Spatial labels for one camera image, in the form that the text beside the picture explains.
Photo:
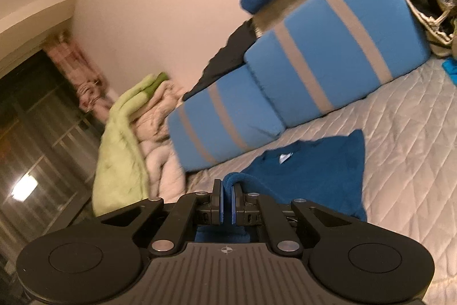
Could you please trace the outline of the dark blue sweatshirt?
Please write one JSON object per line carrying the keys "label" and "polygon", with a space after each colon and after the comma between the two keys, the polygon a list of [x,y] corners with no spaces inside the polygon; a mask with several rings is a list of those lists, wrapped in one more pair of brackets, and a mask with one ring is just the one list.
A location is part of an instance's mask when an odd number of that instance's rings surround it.
{"label": "dark blue sweatshirt", "polygon": [[221,226],[203,226],[196,242],[248,243],[250,234],[232,221],[232,188],[264,194],[279,204],[304,198],[361,221],[367,220],[362,203],[365,168],[365,139],[362,130],[349,135],[330,136],[315,141],[297,140],[284,147],[266,150],[240,172],[222,180],[224,212]]}

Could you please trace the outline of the white rolled duvet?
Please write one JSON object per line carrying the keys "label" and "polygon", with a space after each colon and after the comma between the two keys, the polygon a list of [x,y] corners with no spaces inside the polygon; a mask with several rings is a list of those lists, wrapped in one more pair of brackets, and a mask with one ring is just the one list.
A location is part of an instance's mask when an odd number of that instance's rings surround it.
{"label": "white rolled duvet", "polygon": [[130,116],[148,175],[149,196],[176,202],[186,192],[186,176],[171,140],[167,117],[181,103],[181,89],[163,81],[146,104]]}

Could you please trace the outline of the light green blanket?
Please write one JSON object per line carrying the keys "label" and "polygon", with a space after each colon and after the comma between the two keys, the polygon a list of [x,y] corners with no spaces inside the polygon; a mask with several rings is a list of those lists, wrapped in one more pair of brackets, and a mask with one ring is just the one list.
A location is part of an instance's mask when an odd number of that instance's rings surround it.
{"label": "light green blanket", "polygon": [[125,91],[112,105],[101,137],[91,205],[96,217],[124,208],[149,196],[149,175],[130,115],[143,107],[166,73],[149,74]]}

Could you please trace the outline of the left blue striped pillow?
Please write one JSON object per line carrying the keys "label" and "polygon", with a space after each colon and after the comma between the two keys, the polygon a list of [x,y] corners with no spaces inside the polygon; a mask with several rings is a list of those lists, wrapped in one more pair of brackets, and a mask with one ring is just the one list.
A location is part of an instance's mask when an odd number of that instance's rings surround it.
{"label": "left blue striped pillow", "polygon": [[167,117],[167,124],[187,172],[258,149],[285,131],[246,65],[184,101]]}

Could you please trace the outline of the blue striped pillow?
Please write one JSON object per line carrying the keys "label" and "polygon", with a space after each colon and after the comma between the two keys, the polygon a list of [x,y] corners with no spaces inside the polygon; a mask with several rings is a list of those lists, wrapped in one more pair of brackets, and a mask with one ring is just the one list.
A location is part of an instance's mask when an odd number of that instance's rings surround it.
{"label": "blue striped pillow", "polygon": [[285,131],[246,65],[184,101],[167,117],[167,124],[187,172],[258,149]]}
{"label": "blue striped pillow", "polygon": [[367,96],[430,55],[405,0],[307,0],[245,61],[291,128]]}

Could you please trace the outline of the black garment behind pillows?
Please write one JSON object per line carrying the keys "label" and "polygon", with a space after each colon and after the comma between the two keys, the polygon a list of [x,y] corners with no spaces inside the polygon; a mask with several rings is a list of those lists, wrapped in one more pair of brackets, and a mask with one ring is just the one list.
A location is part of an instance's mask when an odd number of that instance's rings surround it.
{"label": "black garment behind pillows", "polygon": [[253,19],[246,20],[227,39],[225,46],[209,60],[195,86],[187,91],[182,100],[186,101],[211,86],[224,75],[241,67],[246,51],[257,41]]}

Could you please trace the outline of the right blue striped pillow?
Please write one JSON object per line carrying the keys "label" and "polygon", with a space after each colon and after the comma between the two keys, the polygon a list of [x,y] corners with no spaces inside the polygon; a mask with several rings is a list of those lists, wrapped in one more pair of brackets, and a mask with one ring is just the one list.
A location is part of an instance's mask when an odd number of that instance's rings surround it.
{"label": "right blue striped pillow", "polygon": [[367,96],[430,55],[405,0],[307,0],[245,61],[291,128]]}

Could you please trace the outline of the bright blue small cloth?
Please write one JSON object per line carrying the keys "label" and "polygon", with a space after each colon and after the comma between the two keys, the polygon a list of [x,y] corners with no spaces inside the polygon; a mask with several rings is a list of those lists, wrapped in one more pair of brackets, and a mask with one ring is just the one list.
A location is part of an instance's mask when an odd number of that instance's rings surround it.
{"label": "bright blue small cloth", "polygon": [[457,85],[457,60],[453,57],[449,57],[442,63],[443,70],[447,73],[447,76],[451,79],[454,85]]}

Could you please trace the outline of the striped woven bag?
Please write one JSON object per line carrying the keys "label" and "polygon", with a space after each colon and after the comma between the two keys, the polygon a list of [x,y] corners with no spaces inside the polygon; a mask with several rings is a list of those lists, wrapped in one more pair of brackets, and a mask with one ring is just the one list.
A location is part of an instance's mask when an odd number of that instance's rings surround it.
{"label": "striped woven bag", "polygon": [[438,15],[430,9],[427,0],[406,0],[411,12],[422,25],[432,53],[439,57],[456,59],[456,6],[438,8]]}

